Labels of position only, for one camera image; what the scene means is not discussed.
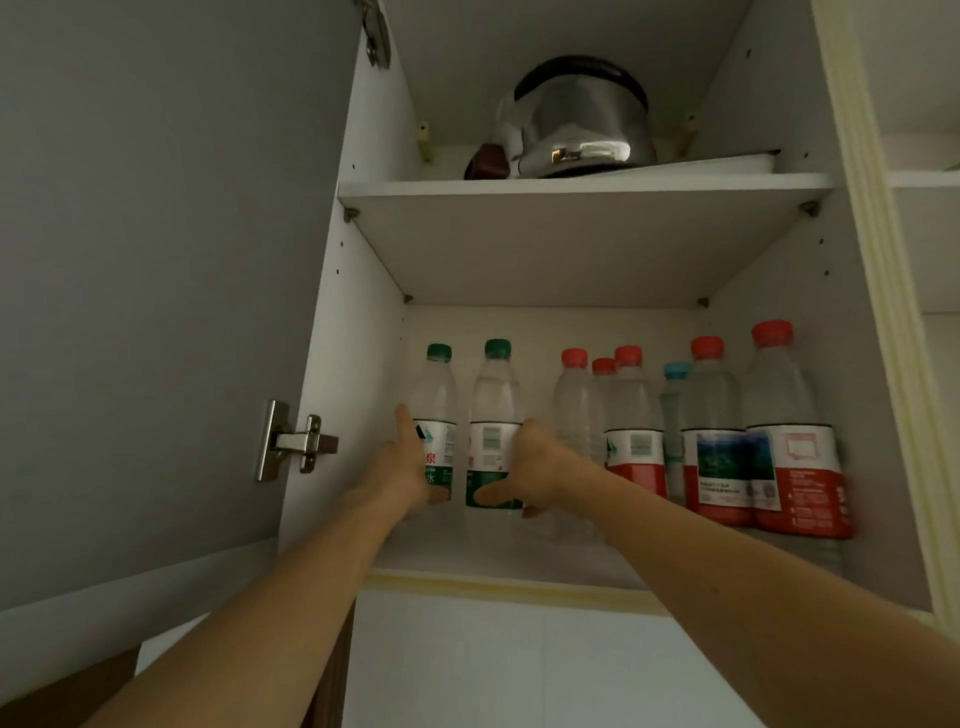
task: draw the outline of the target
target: person's right hand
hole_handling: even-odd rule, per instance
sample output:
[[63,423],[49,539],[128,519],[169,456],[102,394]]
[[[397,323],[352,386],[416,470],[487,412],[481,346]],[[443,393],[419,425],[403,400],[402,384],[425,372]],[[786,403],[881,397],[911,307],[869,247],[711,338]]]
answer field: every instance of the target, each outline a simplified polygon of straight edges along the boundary
[[547,508],[577,513],[577,476],[584,467],[594,467],[561,445],[546,427],[527,420],[516,435],[514,465],[503,480],[484,486],[474,498],[481,505],[500,505],[509,500],[523,501],[523,517],[532,518]]

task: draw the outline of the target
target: person's left hand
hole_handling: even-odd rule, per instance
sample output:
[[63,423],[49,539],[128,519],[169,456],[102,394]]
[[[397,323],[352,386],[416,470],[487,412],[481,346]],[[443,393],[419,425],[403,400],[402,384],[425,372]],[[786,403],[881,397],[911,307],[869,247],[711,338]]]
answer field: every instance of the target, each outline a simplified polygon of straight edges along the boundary
[[396,408],[395,443],[384,443],[354,489],[360,498],[388,505],[397,521],[421,511],[428,503],[450,499],[439,485],[427,485],[423,463],[423,442],[406,404]]

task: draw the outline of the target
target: plastic water bottle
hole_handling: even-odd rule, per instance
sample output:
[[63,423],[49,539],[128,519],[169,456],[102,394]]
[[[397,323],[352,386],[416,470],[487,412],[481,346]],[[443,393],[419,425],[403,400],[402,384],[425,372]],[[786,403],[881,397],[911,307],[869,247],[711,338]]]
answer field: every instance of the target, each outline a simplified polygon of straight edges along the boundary
[[663,424],[643,376],[643,349],[620,347],[607,412],[607,470],[666,497]]
[[793,326],[753,329],[756,354],[743,380],[756,525],[831,539],[852,535],[833,428],[824,425],[791,351]]
[[597,383],[597,388],[600,390],[600,398],[603,400],[604,413],[609,415],[612,403],[613,380],[616,378],[616,361],[609,358],[594,359],[592,371],[593,381]]
[[[553,390],[557,438],[574,452],[603,465],[606,455],[604,404],[600,389],[587,371],[587,352],[567,349],[561,360],[564,371]],[[561,541],[575,544],[600,541],[600,532],[591,522],[567,513],[554,514],[554,518]]]
[[467,462],[467,529],[484,540],[509,527],[511,513],[522,507],[514,500],[499,506],[479,505],[473,494],[505,478],[514,464],[514,441],[523,424],[520,384],[510,366],[512,348],[506,339],[491,339],[484,347],[487,360],[473,385],[470,403],[470,445]]
[[423,442],[426,481],[450,491],[457,440],[457,382],[450,370],[453,350],[446,344],[426,348],[426,362],[414,380],[407,406]]
[[687,361],[663,367],[666,384],[660,393],[663,413],[663,457],[666,460],[666,493],[674,503],[684,505],[684,438],[680,434],[680,390],[690,371]]
[[693,366],[680,397],[686,507],[732,526],[753,523],[740,388],[724,366],[723,339],[701,336],[690,345]]

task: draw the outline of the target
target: metal hinge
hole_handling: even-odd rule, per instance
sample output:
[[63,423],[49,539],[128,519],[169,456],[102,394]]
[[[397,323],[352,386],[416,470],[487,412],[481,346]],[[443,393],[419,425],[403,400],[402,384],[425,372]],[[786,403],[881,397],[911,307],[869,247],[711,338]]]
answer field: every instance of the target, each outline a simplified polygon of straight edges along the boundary
[[390,68],[390,31],[387,18],[377,0],[353,0],[363,15],[363,30],[367,34],[367,58],[370,65],[386,70]]
[[290,405],[279,400],[267,403],[267,421],[263,427],[260,452],[256,463],[258,482],[276,480],[280,475],[280,463],[287,455],[300,455],[300,472],[313,473],[317,455],[332,455],[337,451],[339,438],[320,433],[320,418],[307,415],[306,430],[294,432],[287,424]]

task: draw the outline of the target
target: cream trim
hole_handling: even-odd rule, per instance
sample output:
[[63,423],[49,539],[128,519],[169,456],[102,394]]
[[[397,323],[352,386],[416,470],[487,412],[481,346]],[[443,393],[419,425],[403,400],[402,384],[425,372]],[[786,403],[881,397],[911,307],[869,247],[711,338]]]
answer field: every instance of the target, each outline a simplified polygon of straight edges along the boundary
[[456,596],[464,599],[511,601],[549,607],[670,616],[653,592],[632,589],[577,587],[546,582],[484,579],[391,569],[372,570],[364,582],[364,588],[384,592]]
[[848,0],[811,0],[933,611],[960,634],[960,510],[924,326]]

